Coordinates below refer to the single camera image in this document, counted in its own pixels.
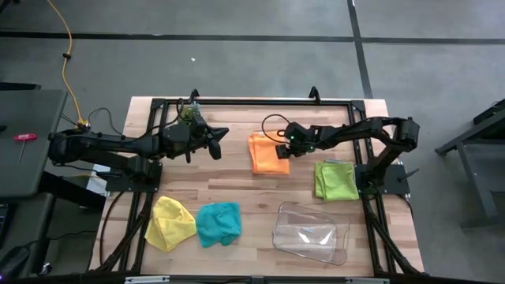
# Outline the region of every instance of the wooden tabletop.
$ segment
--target wooden tabletop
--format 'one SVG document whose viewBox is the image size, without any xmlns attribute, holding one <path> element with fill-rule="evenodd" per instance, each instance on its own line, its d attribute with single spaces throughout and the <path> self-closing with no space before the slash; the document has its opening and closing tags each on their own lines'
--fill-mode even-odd
<svg viewBox="0 0 505 284">
<path fill-rule="evenodd" d="M 152 97 L 133 97 L 126 117 L 124 134 L 139 136 L 146 128 Z M 365 100 L 367 116 L 387 116 L 382 99 Z M 230 132 L 220 142 L 223 157 L 215 161 L 207 150 L 199 150 L 187 164 L 185 157 L 163 159 L 163 175 L 159 192 L 179 200 L 194 216 L 199 208 L 214 202 L 238 202 L 241 205 L 242 235 L 226 247 L 220 244 L 202 248 L 197 238 L 183 241 L 166 253 L 146 244 L 142 274 L 165 275 L 290 275 L 290 276 L 371 276 L 372 263 L 361 201 L 324 203 L 312 196 L 314 163 L 324 159 L 354 161 L 351 142 L 326 151 L 316 151 L 290 159 L 289 176 L 262 176 L 252 173 L 247 137 L 260 131 L 260 123 L 269 114 L 282 114 L 304 127 L 348 124 L 347 110 L 341 106 L 206 106 L 202 115 L 210 126 L 228 127 Z M 168 120 L 175 111 L 169 111 Z M 271 118 L 265 130 L 284 129 L 286 123 Z M 375 153 L 383 149 L 373 140 Z M 362 154 L 366 163 L 366 154 Z M 133 194 L 125 193 L 116 203 L 103 240 L 107 257 L 125 233 L 129 206 Z M 404 200 L 383 196 L 391 238 L 405 257 L 423 270 L 412 216 Z M 103 217 L 113 197 L 107 199 Z M 348 216 L 347 261 L 342 266 L 321 263 L 276 250 L 272 245 L 272 229 L 279 205 L 285 201 L 310 205 L 311 208 Z M 130 250 L 129 266 L 133 262 L 137 237 Z M 99 265 L 97 239 L 91 268 Z M 386 269 L 382 241 L 377 242 L 381 263 Z"/>
</svg>

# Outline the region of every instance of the orange cloth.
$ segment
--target orange cloth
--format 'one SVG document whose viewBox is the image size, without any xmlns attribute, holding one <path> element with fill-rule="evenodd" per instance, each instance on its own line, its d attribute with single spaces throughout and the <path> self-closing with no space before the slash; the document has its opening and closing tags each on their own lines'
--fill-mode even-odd
<svg viewBox="0 0 505 284">
<path fill-rule="evenodd" d="M 253 133 L 249 136 L 249 152 L 252 158 L 252 172 L 254 174 L 290 174 L 290 160 L 278 159 L 275 141 L 270 140 L 263 133 Z M 269 131 L 267 135 L 282 141 L 283 137 L 277 131 Z"/>
</svg>

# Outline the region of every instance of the metal stand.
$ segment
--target metal stand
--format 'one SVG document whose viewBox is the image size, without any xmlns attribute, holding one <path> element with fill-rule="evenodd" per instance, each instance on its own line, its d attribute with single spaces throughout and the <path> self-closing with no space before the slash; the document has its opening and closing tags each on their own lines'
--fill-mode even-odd
<svg viewBox="0 0 505 284">
<path fill-rule="evenodd" d="M 376 189 L 371 189 L 364 179 L 366 165 L 355 165 L 354 172 L 356 174 L 356 187 L 360 189 L 362 194 L 408 194 L 410 193 L 409 183 L 403 179 L 406 176 L 405 167 L 403 165 L 390 165 L 386 170 L 384 185 L 377 186 Z"/>
<path fill-rule="evenodd" d="M 105 197 L 46 171 L 42 173 L 40 178 L 39 189 L 53 194 L 56 198 L 68 200 L 90 209 L 102 210 L 105 204 Z"/>
<path fill-rule="evenodd" d="M 4 5 L 9 4 L 10 0 L 4 0 L 0 5 L 0 13 L 5 8 Z M 21 91 L 21 90 L 40 90 L 39 84 L 23 84 L 23 83 L 6 83 L 0 82 L 0 91 Z"/>
<path fill-rule="evenodd" d="M 346 107 L 348 110 L 348 118 L 350 123 L 355 123 L 354 115 L 356 112 L 359 113 L 361 120 L 366 119 L 365 116 L 365 105 L 362 101 L 338 101 L 338 100 L 320 100 L 317 102 L 316 97 L 313 99 L 291 99 L 291 100 L 271 100 L 271 99 L 199 99 L 193 96 L 192 100 L 198 102 L 201 105 L 276 105 L 276 106 L 340 106 Z M 151 101 L 151 113 L 149 114 L 148 128 L 154 125 L 154 117 L 158 109 L 162 110 L 162 119 L 165 121 L 168 115 L 168 108 L 171 103 L 176 103 L 175 99 L 153 99 Z M 360 144 L 358 141 L 353 142 L 354 145 L 354 156 L 356 158 L 357 164 L 363 163 L 363 158 L 361 156 Z M 373 157 L 372 144 L 370 139 L 365 140 L 365 146 L 368 158 Z M 387 219 L 385 215 L 385 210 L 383 206 L 382 196 L 376 192 L 376 206 L 377 213 L 372 210 L 370 201 L 367 194 L 361 194 L 361 199 L 363 203 L 363 210 L 365 213 L 365 224 L 367 228 L 368 242 L 370 246 L 370 256 L 372 260 L 372 267 L 374 271 L 374 278 L 343 278 L 343 277 L 263 277 L 263 276 L 215 276 L 215 275 L 158 275 L 158 276 L 142 276 L 140 275 L 140 268 L 142 265 L 142 257 L 144 254 L 145 239 L 139 237 L 139 244 L 137 246 L 136 256 L 134 264 L 131 270 L 126 270 L 128 251 L 131 240 L 136 235 L 136 232 L 140 229 L 140 235 L 145 234 L 145 230 L 148 224 L 148 217 L 151 213 L 151 207 L 153 202 L 153 193 L 146 193 L 146 200 L 144 206 L 137 215 L 138 204 L 140 202 L 140 192 L 135 192 L 132 199 L 132 207 L 130 208 L 130 216 L 128 221 L 128 229 L 125 236 L 120 241 L 118 247 L 113 251 L 113 253 L 107 258 L 105 263 L 95 269 L 94 271 L 86 272 L 82 275 L 63 275 L 63 276 L 47 276 L 44 278 L 37 278 L 37 283 L 55 283 L 55 282 L 65 282 L 65 283 L 84 283 L 84 282 L 103 282 L 103 283 L 124 283 L 124 282 L 135 282 L 135 283 L 165 283 L 165 282 L 206 282 L 206 283 L 229 283 L 229 282 L 244 282 L 244 283 L 479 283 L 464 280 L 446 279 L 446 278 L 433 278 L 427 274 L 422 274 L 412 267 L 408 260 L 401 254 L 398 247 L 389 237 L 387 232 Z M 379 253 L 377 250 L 377 244 L 375 239 L 375 231 L 380 235 L 384 242 L 384 247 L 386 250 L 386 260 L 387 260 L 387 272 L 383 270 L 380 265 Z M 115 264 L 121 260 L 119 271 L 108 272 Z M 395 262 L 403 270 L 404 274 L 395 273 Z"/>
<path fill-rule="evenodd" d="M 493 193 L 505 193 L 501 186 L 505 178 L 500 170 L 505 166 L 505 140 L 496 139 L 505 130 L 505 109 L 492 106 L 473 121 L 477 124 L 472 129 L 435 150 L 440 156 L 458 150 L 466 176 L 481 199 L 485 218 L 462 223 L 462 230 L 505 224 L 493 199 Z"/>
</svg>

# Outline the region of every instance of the concrete floor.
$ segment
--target concrete floor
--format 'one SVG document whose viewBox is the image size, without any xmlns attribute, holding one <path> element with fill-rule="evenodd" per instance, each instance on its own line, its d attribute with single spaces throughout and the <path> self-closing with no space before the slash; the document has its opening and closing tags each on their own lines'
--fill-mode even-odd
<svg viewBox="0 0 505 284">
<path fill-rule="evenodd" d="M 75 32 L 353 35 L 345 0 L 54 3 Z M 501 0 L 356 0 L 355 5 L 363 36 L 505 38 Z M 0 15 L 0 28 L 63 31 L 48 4 L 34 0 L 9 6 Z M 64 39 L 0 38 L 0 81 L 64 88 L 61 53 L 67 44 Z M 327 98 L 364 98 L 354 43 L 78 39 L 74 46 L 68 79 L 81 111 L 108 107 L 119 129 L 133 95 L 189 95 L 198 88 L 201 95 L 305 97 L 316 85 Z M 421 168 L 410 189 L 425 270 L 502 282 L 505 230 L 464 234 L 459 229 L 460 222 L 482 214 L 477 194 L 457 154 L 441 159 L 433 149 L 503 98 L 505 46 L 366 43 L 364 50 L 373 97 L 387 100 L 391 116 L 412 116 L 421 125 L 418 149 L 402 160 L 409 169 Z M 75 118 L 70 100 L 65 113 Z M 100 117 L 95 127 L 109 131 L 105 114 Z M 98 224 L 99 216 L 72 204 L 58 203 L 58 208 L 75 230 Z M 54 235 L 58 230 L 51 228 Z M 83 271 L 93 237 L 55 244 L 49 256 L 54 273 Z"/>
</svg>

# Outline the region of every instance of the cloth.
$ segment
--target cloth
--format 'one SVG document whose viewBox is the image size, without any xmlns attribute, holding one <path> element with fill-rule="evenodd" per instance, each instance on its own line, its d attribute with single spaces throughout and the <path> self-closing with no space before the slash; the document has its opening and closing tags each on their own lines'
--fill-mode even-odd
<svg viewBox="0 0 505 284">
<path fill-rule="evenodd" d="M 161 196 L 152 208 L 145 239 L 149 244 L 169 252 L 196 234 L 194 217 L 179 201 Z"/>
<path fill-rule="evenodd" d="M 356 183 L 354 181 L 354 166 L 338 160 L 316 163 L 314 168 L 316 197 L 326 201 L 357 200 Z"/>
<path fill-rule="evenodd" d="M 249 136 L 249 152 L 252 158 L 252 172 L 254 174 L 290 174 L 290 160 L 278 159 L 275 145 L 277 143 L 263 133 L 253 133 Z M 267 135 L 283 140 L 276 131 L 269 131 Z"/>
<path fill-rule="evenodd" d="M 204 248 L 218 242 L 231 244 L 242 234 L 240 205 L 235 202 L 204 205 L 196 214 L 196 231 Z"/>
</svg>

